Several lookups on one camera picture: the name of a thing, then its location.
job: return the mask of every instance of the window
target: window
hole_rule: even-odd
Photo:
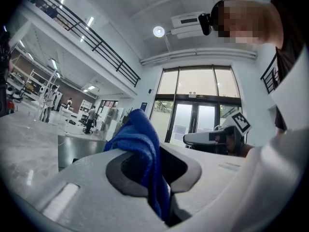
[[[151,114],[150,122],[158,133],[160,142],[165,141],[168,131],[169,119],[172,112],[172,101],[155,101],[154,109]]]
[[[103,107],[117,107],[118,101],[101,101],[100,106],[98,108],[98,113],[101,114],[103,111]]]
[[[231,70],[215,69],[220,96],[239,98],[236,82]]]
[[[184,70],[179,73],[177,94],[216,95],[212,69]]]
[[[158,94],[174,94],[176,89],[178,71],[164,72],[162,75]]]
[[[223,123],[225,122],[226,118],[236,112],[236,111],[240,111],[240,108],[237,106],[225,106],[225,105],[220,105],[220,125],[223,125]]]
[[[212,131],[236,111],[241,99],[230,66],[178,67],[162,74],[150,121],[161,142],[186,146],[185,134]]]

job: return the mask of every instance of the air conditioner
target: air conditioner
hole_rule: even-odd
[[[177,35],[178,39],[203,36],[203,31],[198,21],[198,16],[203,12],[193,12],[177,15],[171,18],[174,29],[170,32]]]

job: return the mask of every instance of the white cabinet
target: white cabinet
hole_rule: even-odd
[[[92,103],[83,100],[77,115],[77,120],[81,120],[88,117],[89,110],[92,107]]]

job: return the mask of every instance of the ceiling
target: ceiling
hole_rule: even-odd
[[[31,25],[22,42],[25,46],[24,50],[29,52],[41,65],[48,66],[50,70],[54,70],[51,62],[51,59],[54,59],[61,78],[71,82],[80,90],[87,89],[93,85],[96,88],[88,92],[95,96],[124,95],[121,89],[114,85],[108,85],[102,76],[36,26]]]
[[[216,33],[212,33],[207,37],[196,36],[183,39],[178,39],[177,35],[169,34],[174,29],[171,17],[187,13],[210,13],[217,1],[219,0],[109,0],[107,3],[107,0],[88,0],[94,7],[101,8],[102,13],[107,18],[106,23],[113,24],[127,39],[130,38],[130,35],[137,35],[134,39],[129,40],[128,44],[132,45],[132,49],[138,49],[138,47],[147,49],[141,56],[137,54],[140,59],[168,52],[164,37],[157,38],[153,35],[155,26],[162,26],[167,32],[170,51],[204,47],[225,47],[255,51],[256,48],[252,46],[230,43],[226,39],[219,39]],[[137,37],[142,42],[140,46],[135,44]]]

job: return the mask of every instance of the black metal railing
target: black metal railing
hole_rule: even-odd
[[[278,82],[278,80],[279,80],[278,70],[275,69],[275,65],[273,65],[275,60],[276,60],[276,55],[274,56],[274,58],[272,59],[272,61],[269,64],[269,66],[267,67],[266,71],[264,72],[264,74],[260,78],[264,82],[268,94],[270,94],[271,91],[273,91],[275,89],[276,85],[274,84],[274,81]]]
[[[132,68],[96,33],[91,27],[74,12],[58,0],[29,0],[40,8],[67,31],[71,32],[91,47],[91,50],[98,53],[107,60],[117,72],[129,80],[134,87],[140,77]]]

